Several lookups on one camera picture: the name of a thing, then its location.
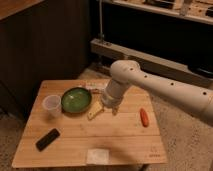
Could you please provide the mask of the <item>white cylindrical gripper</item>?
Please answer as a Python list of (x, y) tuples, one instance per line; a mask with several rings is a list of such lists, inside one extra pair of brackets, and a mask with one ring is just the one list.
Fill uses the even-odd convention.
[[(125, 92), (130, 88), (128, 83), (121, 83), (111, 79), (101, 95), (101, 102), (107, 108), (115, 108), (119, 106), (124, 98)], [(96, 101), (88, 111), (87, 118), (94, 119), (100, 112), (104, 111), (104, 107), (100, 101)]]

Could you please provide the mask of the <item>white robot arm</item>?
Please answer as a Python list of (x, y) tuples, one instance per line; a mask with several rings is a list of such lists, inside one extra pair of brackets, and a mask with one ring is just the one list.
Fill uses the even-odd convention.
[(213, 127), (213, 90), (149, 74), (134, 60), (113, 62), (110, 75), (111, 79), (100, 96), (103, 107), (119, 107), (128, 89), (136, 86), (168, 100), (192, 117)]

